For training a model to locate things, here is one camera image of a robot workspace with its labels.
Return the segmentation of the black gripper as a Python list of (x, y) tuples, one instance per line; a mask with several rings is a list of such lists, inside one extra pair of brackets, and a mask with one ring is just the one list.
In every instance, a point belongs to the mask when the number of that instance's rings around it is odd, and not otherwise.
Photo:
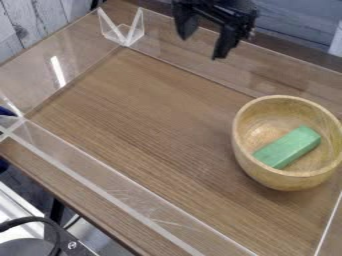
[(222, 26), (212, 59), (224, 59), (242, 38), (246, 38), (259, 16), (252, 0), (171, 0), (172, 16), (179, 37), (187, 40), (204, 18)]

